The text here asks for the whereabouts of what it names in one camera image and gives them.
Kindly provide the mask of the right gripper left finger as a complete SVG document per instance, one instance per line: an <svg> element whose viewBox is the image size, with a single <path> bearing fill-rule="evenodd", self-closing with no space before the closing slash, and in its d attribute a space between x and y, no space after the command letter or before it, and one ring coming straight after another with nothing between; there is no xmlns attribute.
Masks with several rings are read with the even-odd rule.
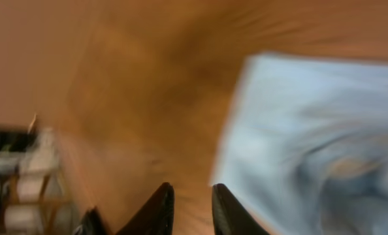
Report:
<svg viewBox="0 0 388 235"><path fill-rule="evenodd" d="M172 235L174 201L173 186L162 183L116 235Z"/></svg>

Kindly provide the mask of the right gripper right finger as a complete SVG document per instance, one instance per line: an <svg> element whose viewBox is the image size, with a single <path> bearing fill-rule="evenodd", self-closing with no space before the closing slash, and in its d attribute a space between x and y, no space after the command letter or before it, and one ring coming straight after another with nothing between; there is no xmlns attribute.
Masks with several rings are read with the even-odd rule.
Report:
<svg viewBox="0 0 388 235"><path fill-rule="evenodd" d="M215 235L269 235L222 183L212 187Z"/></svg>

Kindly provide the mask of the light blue t-shirt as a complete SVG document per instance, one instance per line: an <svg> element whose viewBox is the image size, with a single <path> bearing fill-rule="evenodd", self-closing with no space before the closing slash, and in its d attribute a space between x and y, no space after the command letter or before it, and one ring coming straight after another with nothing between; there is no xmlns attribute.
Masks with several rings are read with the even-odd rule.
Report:
<svg viewBox="0 0 388 235"><path fill-rule="evenodd" d="M388 65L250 57L212 182L281 234L388 234Z"/></svg>

